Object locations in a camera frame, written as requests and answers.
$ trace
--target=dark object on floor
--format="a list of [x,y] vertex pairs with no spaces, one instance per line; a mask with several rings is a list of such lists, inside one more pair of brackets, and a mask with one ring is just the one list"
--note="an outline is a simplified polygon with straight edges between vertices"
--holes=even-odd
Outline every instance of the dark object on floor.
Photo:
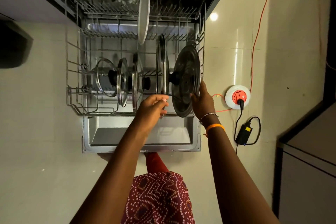
[[0,21],[0,68],[22,65],[28,58],[33,39],[11,21]]

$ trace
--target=bracelet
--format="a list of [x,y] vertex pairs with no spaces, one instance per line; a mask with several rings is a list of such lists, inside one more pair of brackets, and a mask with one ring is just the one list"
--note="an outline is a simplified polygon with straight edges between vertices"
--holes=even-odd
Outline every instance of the bracelet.
[[215,127],[220,127],[225,131],[225,128],[221,124],[212,124],[212,125],[210,125],[206,128],[204,135],[208,138],[208,131],[212,128],[215,128]]
[[206,116],[211,115],[211,114],[212,114],[212,115],[216,115],[217,118],[219,118],[217,113],[215,113],[215,112],[208,112],[206,115],[204,115],[202,118],[199,119],[200,124],[203,125],[202,120],[203,120]]

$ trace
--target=tile floor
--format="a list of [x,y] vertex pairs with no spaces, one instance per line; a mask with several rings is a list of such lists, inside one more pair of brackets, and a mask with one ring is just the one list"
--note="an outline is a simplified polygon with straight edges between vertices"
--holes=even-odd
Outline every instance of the tile floor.
[[[206,23],[204,80],[210,94],[249,86],[252,45],[265,0],[221,0]],[[320,4],[321,43],[318,18]],[[271,204],[277,136],[323,95],[330,0],[269,0],[254,52],[248,117],[261,118],[260,140],[238,156]],[[81,153],[81,119],[65,105],[64,26],[19,23],[34,39],[26,64],[0,70],[0,222],[68,223],[106,162]],[[215,98],[217,110],[227,107]],[[237,111],[219,113],[233,143]],[[252,124],[254,132],[257,124]],[[188,186],[196,223],[221,223],[207,138],[201,152],[161,153]],[[146,172],[139,156],[136,175]]]

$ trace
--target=forearm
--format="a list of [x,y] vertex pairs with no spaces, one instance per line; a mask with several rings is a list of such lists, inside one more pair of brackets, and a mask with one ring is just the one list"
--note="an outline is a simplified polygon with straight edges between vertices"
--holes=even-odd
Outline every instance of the forearm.
[[131,124],[71,223],[120,223],[145,135]]
[[218,127],[210,129],[208,144],[222,218],[223,213],[228,212],[233,223],[279,223],[237,157],[225,131]]

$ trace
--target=maroon patterned clothing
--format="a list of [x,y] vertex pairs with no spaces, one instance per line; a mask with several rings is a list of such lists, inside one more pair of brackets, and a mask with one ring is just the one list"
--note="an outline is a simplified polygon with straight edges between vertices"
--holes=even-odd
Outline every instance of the maroon patterned clothing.
[[182,176],[166,172],[134,177],[121,223],[195,223]]

